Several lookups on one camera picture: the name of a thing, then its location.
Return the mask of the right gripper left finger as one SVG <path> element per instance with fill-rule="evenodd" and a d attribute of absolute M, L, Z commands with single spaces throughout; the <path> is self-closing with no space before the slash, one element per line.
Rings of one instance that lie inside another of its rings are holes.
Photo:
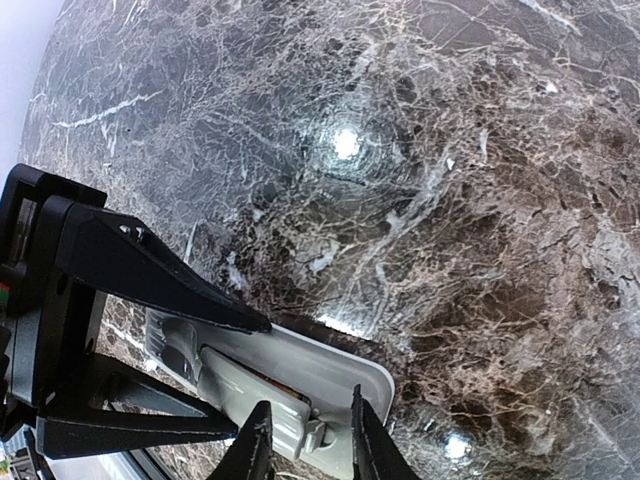
<path fill-rule="evenodd" d="M 259 401 L 207 480 L 274 479 L 271 404 Z"/>

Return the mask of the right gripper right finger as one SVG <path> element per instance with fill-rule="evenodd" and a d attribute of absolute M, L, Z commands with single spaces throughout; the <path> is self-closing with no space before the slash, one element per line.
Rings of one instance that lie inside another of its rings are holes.
<path fill-rule="evenodd" d="M 418 480 L 371 404 L 354 387 L 351 404 L 354 478 L 359 480 Z"/>

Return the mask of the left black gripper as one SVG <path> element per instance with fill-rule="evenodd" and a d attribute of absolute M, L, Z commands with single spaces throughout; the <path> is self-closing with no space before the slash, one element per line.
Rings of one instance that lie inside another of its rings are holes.
<path fill-rule="evenodd" d="M 74 301 L 85 289 L 71 277 L 202 324 L 245 334 L 272 328 L 138 218 L 97 208 L 106 199 L 28 165 L 9 173 L 1 197 L 1 283 L 8 289 L 1 324 L 10 333 L 2 439 L 36 422 L 37 451 L 65 459 L 233 438 L 237 425 L 213 406 L 115 358 L 90 354 L 75 369 L 87 324 L 72 327 L 68 316 L 90 313 L 93 301 Z"/>

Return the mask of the grey battery cover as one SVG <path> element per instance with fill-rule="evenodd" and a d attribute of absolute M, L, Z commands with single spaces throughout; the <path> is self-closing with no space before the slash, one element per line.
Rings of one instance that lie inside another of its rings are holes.
<path fill-rule="evenodd" d="M 333 446 L 337 434 L 320 419 L 311 399 L 231 359 L 212 347 L 200 351 L 197 380 L 201 397 L 241 426 L 261 401 L 271 406 L 272 444 L 276 453 L 297 460 Z"/>

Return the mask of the grey remote control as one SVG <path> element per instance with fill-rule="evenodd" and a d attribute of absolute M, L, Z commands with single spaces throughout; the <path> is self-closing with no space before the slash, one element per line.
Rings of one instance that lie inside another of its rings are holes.
<path fill-rule="evenodd" d="M 337 440 L 329 448 L 290 461 L 307 463 L 337 479 L 352 477 L 353 390 L 360 384 L 362 396 L 378 418 L 387 420 L 395 384 L 384 367 L 280 326 L 268 333 L 244 334 L 147 310 L 146 351 L 162 370 L 201 399 L 197 380 L 205 346 L 309 397 Z"/>

